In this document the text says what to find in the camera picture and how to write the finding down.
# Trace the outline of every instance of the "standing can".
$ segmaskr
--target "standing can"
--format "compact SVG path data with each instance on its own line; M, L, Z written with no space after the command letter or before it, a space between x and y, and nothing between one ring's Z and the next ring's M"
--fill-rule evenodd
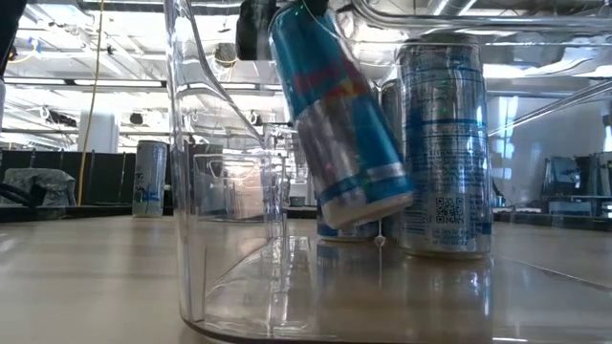
M132 215L160 217L164 214L165 143L140 140L136 148Z
M313 17L293 2L276 13L270 35L327 224L359 225L409 205L412 184L400 153L333 15Z
M398 53L406 170L414 205L400 245L413 254L478 258L491 249L487 102L478 39L432 34Z
M400 81L392 79L381 86L381 107L398 150L404 157L403 134L404 124L401 111ZM381 234L390 241L399 241L402 233L402 211L391 214L381 220Z
M321 206L317 201L317 234L326 241L357 242L371 240L379 235L379 222L372 221L364 225L335 229L325 223Z

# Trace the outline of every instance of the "white wall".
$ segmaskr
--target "white wall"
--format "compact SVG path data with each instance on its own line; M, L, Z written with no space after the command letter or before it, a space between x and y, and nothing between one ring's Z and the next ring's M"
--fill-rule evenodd
M520 118L555 99L494 97L489 100L489 131ZM540 197L544 160L610 150L601 115L607 104L592 102L532 120L490 137L492 176L509 204ZM608 141L612 136L608 131Z

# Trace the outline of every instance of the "small can in background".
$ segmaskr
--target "small can in background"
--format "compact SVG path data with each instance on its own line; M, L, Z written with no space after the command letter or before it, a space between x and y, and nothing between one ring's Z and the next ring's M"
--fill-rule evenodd
M272 53L328 225L359 225L411 203L412 184L367 80L330 12L293 2L270 26Z
M485 80L478 39L439 33L398 54L406 170L414 205L400 245L413 254L479 258L491 249Z
M381 107L391 129L398 151L404 157L404 124L401 111L400 81L392 79L381 86ZM399 241L402 234L402 211L381 219L381 235L390 241Z
M325 241L357 242L371 240L379 235L379 222L373 221L364 225L349 226L346 229L334 229L325 223L321 207L317 202L317 234Z
M165 143L140 140L136 150L132 215L159 217L164 214Z

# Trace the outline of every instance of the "tilted can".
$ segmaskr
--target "tilted can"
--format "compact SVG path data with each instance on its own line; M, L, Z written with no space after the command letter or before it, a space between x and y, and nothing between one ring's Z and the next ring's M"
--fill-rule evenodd
M432 34L404 45L398 64L406 169L415 184L401 246L415 254L480 257L491 248L492 208L478 40Z
M327 241L357 242L370 240L379 235L379 222L372 221L359 226L335 229L325 223L321 207L317 202L317 234L321 239Z
M404 156L404 121L401 111L400 81L391 79L381 86L381 107L393 133L398 150ZM387 240L399 241L402 234L402 211L381 219L381 234Z
M276 14L270 35L327 224L360 225L410 204L400 153L333 16L313 17L295 2Z
M164 142L140 140L136 148L132 215L158 217L164 214L164 179L167 148Z

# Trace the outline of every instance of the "wooden table surface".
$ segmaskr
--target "wooden table surface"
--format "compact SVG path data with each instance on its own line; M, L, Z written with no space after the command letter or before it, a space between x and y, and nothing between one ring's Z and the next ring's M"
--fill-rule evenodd
M175 245L167 217L0 225L0 341L208 343L178 315ZM612 290L612 233L495 224L492 252Z

